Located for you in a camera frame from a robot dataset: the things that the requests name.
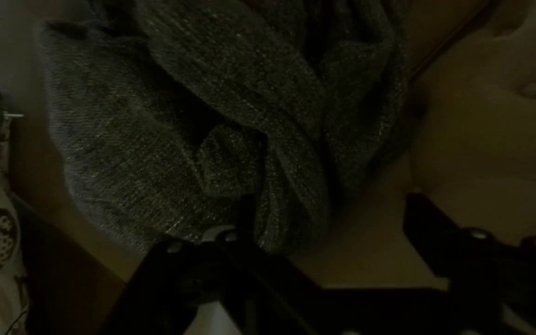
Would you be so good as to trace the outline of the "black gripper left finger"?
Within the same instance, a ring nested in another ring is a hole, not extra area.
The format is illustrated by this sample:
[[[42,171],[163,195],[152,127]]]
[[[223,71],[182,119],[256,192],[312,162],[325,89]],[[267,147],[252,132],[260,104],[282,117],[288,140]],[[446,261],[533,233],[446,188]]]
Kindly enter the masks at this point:
[[[319,288],[251,236],[258,210],[243,197],[234,225],[189,244],[154,244],[105,316],[98,335],[185,335],[198,311],[223,307],[241,335],[323,335]]]

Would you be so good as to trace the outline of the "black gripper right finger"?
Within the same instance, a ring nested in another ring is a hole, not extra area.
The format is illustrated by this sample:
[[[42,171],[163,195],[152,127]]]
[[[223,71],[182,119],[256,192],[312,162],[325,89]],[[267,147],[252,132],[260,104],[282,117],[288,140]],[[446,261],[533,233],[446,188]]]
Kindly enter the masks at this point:
[[[536,329],[536,234],[517,246],[459,227],[424,194],[409,194],[401,231],[435,277],[448,281],[457,333],[507,335],[504,309]]]

